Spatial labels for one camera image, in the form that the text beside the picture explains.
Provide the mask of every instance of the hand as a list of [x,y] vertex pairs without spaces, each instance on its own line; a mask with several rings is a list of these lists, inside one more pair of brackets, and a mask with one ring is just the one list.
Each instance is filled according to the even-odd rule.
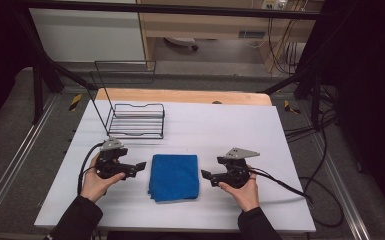
[[97,202],[107,191],[107,189],[114,183],[124,178],[124,173],[119,173],[111,178],[102,179],[97,174],[96,161],[99,153],[92,159],[90,163],[90,169],[85,173],[85,181],[83,183],[83,189],[80,196],[89,199],[92,202]]
[[248,179],[248,182],[246,182],[245,185],[239,189],[233,188],[224,182],[220,182],[219,187],[230,193],[230,195],[232,195],[238,203],[239,207],[244,212],[248,212],[249,210],[260,206],[256,179],[257,175],[253,173]]

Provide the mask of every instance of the floor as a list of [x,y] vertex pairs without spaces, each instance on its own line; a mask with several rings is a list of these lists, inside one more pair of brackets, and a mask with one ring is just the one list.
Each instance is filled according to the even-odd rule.
[[[196,41],[199,49],[192,51],[159,39],[154,52],[157,61],[155,81],[149,85],[130,82],[123,87],[256,92],[287,77],[287,74],[267,73],[259,52],[244,42]],[[78,67],[74,71],[90,79],[89,73],[82,66]],[[42,239],[47,233],[45,229],[34,227],[33,223],[88,103],[88,96],[83,89],[67,79],[63,81],[66,88],[61,94],[48,93],[44,88],[47,103],[52,107],[46,115],[46,122],[39,127],[31,124],[32,75],[28,69],[18,74],[11,96],[0,111],[0,184],[8,181],[5,184],[7,188],[0,188],[0,239]],[[291,84],[271,96],[285,130],[309,125],[306,113],[310,101],[295,100],[292,95],[295,87],[295,84]],[[335,90],[326,87],[326,91]],[[82,93],[79,105],[75,111],[68,111],[73,97],[78,93]],[[289,102],[288,109],[285,108],[285,100]],[[321,108],[327,111],[331,106],[322,103]],[[32,137],[33,144],[28,151],[17,152],[25,144],[25,137],[29,134],[32,136],[32,130],[40,130],[39,134]],[[325,223],[335,225],[341,214],[332,196],[313,184],[308,190],[315,202],[311,213],[322,224],[316,223],[317,232],[311,233],[309,238],[385,239],[385,199],[371,176],[358,172],[340,126],[331,124],[325,131],[331,165],[324,165],[316,179],[343,199],[336,189],[338,183],[332,182],[333,166],[357,215],[347,215],[337,227],[323,226]],[[299,139],[300,136],[288,136],[299,176],[310,176],[319,164],[320,146],[324,143],[320,136],[320,133],[302,139]],[[12,175],[7,171],[9,166],[17,170]],[[356,218],[361,220],[362,226],[353,226]],[[355,229],[363,229],[359,233],[366,235],[357,236],[353,232]],[[307,239],[305,234],[283,237]]]

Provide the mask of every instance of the white tabletop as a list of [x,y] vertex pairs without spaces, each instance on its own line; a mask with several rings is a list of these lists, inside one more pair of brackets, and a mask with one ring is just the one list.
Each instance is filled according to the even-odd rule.
[[[97,100],[96,104],[102,113],[108,112],[108,101]],[[163,104],[166,111],[164,139],[121,140],[128,148],[128,154],[120,158],[121,162],[137,164],[146,161],[147,165],[136,178],[120,181],[98,201],[97,205],[104,212],[99,227],[141,231],[238,230],[240,209],[236,202],[220,188],[211,187],[210,181],[203,179],[201,173],[198,174],[200,193],[197,199],[158,204],[150,199],[147,191],[154,154],[196,154],[199,170],[225,173],[226,168],[217,163],[217,156],[224,155],[233,147],[256,151],[260,156],[247,158],[247,164],[302,190],[275,107]],[[52,228],[58,223],[76,197],[77,177],[87,152],[107,139],[98,114],[92,102],[89,102],[36,219],[36,226]],[[276,230],[315,231],[303,197],[263,177],[257,177],[257,183],[260,205]]]

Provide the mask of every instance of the white cabinet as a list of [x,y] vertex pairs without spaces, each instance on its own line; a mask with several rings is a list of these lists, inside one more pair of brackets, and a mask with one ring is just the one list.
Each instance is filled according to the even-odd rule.
[[30,12],[43,47],[54,61],[145,60],[137,13],[50,9]]

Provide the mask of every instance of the blue towel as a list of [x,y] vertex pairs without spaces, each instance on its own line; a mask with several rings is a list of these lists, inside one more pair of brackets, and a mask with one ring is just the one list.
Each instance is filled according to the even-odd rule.
[[199,194],[198,157],[196,155],[154,155],[148,193],[155,202],[197,198]]

